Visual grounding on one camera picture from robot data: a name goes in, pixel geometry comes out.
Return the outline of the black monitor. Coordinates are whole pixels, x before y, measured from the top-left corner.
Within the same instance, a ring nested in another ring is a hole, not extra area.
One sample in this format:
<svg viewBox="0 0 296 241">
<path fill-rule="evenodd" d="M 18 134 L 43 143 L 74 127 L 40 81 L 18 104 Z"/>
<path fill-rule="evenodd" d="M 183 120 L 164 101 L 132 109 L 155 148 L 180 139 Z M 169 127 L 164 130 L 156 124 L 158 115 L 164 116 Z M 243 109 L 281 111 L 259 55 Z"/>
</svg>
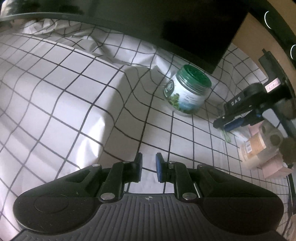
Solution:
<svg viewBox="0 0 296 241">
<path fill-rule="evenodd" d="M 248 14 L 247 1 L 1 1 L 1 19 L 96 24 L 172 52 L 213 72 Z"/>
</svg>

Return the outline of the black white grid tablecloth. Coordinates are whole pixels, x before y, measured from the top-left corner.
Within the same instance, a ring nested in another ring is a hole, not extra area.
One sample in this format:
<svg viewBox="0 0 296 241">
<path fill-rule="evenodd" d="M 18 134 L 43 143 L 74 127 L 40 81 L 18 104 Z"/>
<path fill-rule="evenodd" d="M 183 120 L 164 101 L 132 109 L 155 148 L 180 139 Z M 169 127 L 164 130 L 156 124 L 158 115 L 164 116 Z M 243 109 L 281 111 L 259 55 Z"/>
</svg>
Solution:
<svg viewBox="0 0 296 241">
<path fill-rule="evenodd" d="M 1 240 L 20 232 L 13 203 L 23 192 L 91 164 L 111 167 L 143 154 L 140 183 L 126 192 L 171 193 L 155 155 L 189 168 L 204 163 L 274 192 L 289 206 L 287 178 L 266 179 L 239 159 L 234 133 L 213 127 L 222 105 L 261 68 L 231 44 L 209 74 L 210 95 L 194 115 L 174 112 L 163 87 L 187 61 L 94 25 L 14 21 L 1 30 Z"/>
</svg>

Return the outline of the green lid jar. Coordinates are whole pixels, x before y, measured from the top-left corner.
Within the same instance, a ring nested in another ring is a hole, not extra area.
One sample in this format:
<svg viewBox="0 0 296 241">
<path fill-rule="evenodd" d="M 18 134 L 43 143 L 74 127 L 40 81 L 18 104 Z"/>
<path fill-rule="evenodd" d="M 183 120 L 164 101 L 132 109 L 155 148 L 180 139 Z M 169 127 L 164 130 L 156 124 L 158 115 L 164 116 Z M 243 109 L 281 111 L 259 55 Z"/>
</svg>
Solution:
<svg viewBox="0 0 296 241">
<path fill-rule="evenodd" d="M 192 65 L 184 65 L 163 88 L 168 104 L 183 114 L 195 114 L 204 104 L 211 80 Z"/>
</svg>

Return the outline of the clear plastic jar floral label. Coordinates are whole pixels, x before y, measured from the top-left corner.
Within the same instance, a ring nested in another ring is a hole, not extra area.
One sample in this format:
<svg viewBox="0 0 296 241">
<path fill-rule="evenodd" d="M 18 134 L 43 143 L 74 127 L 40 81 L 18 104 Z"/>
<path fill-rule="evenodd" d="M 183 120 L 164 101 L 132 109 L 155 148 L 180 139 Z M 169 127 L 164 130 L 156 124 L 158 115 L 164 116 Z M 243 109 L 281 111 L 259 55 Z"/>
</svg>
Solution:
<svg viewBox="0 0 296 241">
<path fill-rule="evenodd" d="M 245 168 L 252 170 L 262 166 L 273 158 L 283 142 L 283 135 L 272 123 L 264 120 L 260 125 L 254 125 L 253 134 L 239 149 L 239 157 Z"/>
</svg>

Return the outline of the pink cardboard box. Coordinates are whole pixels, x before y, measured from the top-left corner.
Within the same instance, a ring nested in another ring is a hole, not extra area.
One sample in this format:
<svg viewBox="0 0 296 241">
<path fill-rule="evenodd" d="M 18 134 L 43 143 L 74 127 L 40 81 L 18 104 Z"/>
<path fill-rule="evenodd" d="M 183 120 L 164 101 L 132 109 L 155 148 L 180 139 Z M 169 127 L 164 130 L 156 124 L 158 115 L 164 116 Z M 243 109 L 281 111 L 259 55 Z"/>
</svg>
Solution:
<svg viewBox="0 0 296 241">
<path fill-rule="evenodd" d="M 257 127 L 251 128 L 251 126 L 249 126 L 248 129 L 252 136 L 255 134 L 255 129 L 257 129 Z M 262 169 L 263 176 L 266 179 L 287 177 L 293 172 L 293 169 L 288 168 L 287 164 L 283 161 L 282 155 L 279 151 L 273 158 L 269 159 L 259 168 Z"/>
</svg>

